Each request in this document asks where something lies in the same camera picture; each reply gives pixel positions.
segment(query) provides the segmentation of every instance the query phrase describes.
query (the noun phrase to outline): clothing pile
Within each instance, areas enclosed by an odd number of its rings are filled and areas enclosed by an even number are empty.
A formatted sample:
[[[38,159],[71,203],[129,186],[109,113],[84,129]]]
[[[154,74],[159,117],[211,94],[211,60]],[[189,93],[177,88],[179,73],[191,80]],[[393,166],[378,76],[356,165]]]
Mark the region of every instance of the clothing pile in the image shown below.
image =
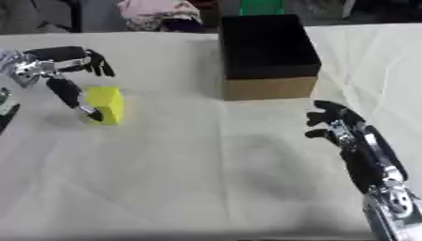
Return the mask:
[[[118,7],[133,31],[203,32],[200,11],[186,0],[122,0]]]

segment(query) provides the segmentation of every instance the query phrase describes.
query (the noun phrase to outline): pink cloth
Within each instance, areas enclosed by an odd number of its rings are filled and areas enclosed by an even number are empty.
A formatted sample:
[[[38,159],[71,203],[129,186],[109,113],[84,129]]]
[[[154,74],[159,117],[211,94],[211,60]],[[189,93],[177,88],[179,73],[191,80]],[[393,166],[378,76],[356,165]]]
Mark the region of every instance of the pink cloth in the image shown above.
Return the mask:
[[[201,13],[186,0],[122,0],[118,7],[127,26],[137,31],[156,31],[165,19],[202,23]]]
[[[177,12],[195,12],[199,15],[199,11],[185,0],[123,0],[118,7],[125,19]]]

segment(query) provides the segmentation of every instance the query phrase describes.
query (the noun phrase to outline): silver mechanical part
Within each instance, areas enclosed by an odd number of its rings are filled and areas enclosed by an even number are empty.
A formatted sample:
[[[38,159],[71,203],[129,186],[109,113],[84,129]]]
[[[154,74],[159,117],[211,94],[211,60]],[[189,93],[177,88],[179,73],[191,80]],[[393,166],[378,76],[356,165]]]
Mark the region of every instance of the silver mechanical part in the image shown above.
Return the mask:
[[[388,206],[389,211],[396,218],[409,217],[414,211],[414,203],[409,195],[408,187],[404,184],[403,176],[383,153],[373,134],[365,135],[365,140],[369,148],[377,156],[379,168],[382,169],[383,187],[378,187],[378,193],[381,195],[383,203]]]
[[[32,55],[16,56],[8,69],[8,75],[22,88],[35,85],[41,78],[58,78],[58,70],[90,63],[90,57],[55,63],[53,60],[38,61]]]
[[[0,88],[0,116],[6,116],[17,102],[11,98],[7,88]]]
[[[338,140],[338,144],[342,149],[348,149],[351,151],[356,150],[355,137],[350,132],[349,128],[343,122],[343,120],[335,120],[330,123],[329,131],[331,131]]]
[[[422,233],[422,215],[419,205],[414,202],[414,211],[404,218],[394,215],[385,203],[379,190],[372,188],[364,198],[366,219],[377,237],[382,241],[415,241],[420,240]]]

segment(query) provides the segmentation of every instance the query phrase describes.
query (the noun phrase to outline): white table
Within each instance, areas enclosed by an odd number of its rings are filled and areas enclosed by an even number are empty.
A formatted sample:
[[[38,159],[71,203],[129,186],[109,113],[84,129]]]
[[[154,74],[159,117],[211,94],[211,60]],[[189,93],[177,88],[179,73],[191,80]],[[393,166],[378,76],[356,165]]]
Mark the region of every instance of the white table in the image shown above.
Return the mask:
[[[422,193],[422,25],[308,31],[323,61],[313,99],[348,104],[379,127]],[[4,48],[55,45],[108,57],[115,80],[72,78],[119,85],[125,123],[86,125],[43,84],[18,91],[23,109],[0,137],[0,239],[368,236],[338,150],[303,136],[312,101],[220,100],[216,35],[0,38]]]

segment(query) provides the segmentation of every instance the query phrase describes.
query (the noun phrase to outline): green object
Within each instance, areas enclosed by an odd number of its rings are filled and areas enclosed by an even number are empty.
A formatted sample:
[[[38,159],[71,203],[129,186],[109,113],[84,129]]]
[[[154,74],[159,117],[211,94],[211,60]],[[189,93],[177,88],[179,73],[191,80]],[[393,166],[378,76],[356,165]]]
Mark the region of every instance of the green object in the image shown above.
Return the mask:
[[[283,0],[242,0],[239,15],[283,14]]]

